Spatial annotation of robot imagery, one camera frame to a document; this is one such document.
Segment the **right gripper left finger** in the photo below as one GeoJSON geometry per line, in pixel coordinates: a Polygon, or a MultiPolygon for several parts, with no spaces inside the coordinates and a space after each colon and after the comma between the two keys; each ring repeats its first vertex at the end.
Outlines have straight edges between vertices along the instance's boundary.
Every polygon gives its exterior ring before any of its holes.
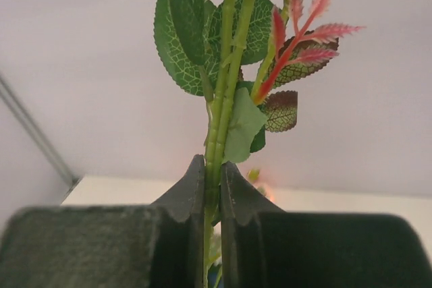
{"type": "Polygon", "coordinates": [[[24,208],[1,236],[2,287],[202,287],[205,162],[148,205],[24,208]]]}

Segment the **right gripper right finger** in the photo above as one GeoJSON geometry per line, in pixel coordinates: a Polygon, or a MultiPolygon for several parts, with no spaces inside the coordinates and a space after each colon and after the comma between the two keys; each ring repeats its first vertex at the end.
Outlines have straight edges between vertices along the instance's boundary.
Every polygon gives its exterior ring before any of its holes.
{"type": "Polygon", "coordinates": [[[221,168],[220,215],[226,287],[430,287],[431,263],[401,217],[287,212],[221,168]]]}

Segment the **pink rose stem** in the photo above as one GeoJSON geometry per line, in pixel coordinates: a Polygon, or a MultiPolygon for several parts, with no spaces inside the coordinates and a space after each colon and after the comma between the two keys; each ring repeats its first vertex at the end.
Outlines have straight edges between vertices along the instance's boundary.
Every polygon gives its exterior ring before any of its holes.
{"type": "Polygon", "coordinates": [[[207,287],[214,221],[224,163],[241,163],[269,129],[272,90],[288,83],[286,71],[306,77],[338,55],[333,44],[356,26],[312,24],[332,0],[157,0],[153,22],[157,54],[174,82],[203,96],[204,232],[200,287],[207,287]]]}

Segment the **pink artificial flower bouquet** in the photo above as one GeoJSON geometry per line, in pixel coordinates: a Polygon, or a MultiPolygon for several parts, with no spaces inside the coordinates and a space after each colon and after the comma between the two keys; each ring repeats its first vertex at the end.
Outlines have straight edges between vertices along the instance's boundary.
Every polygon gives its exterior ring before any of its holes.
{"type": "Polygon", "coordinates": [[[264,197],[272,200],[271,189],[267,183],[260,178],[260,169],[250,169],[246,174],[246,180],[252,184],[264,197]]]}

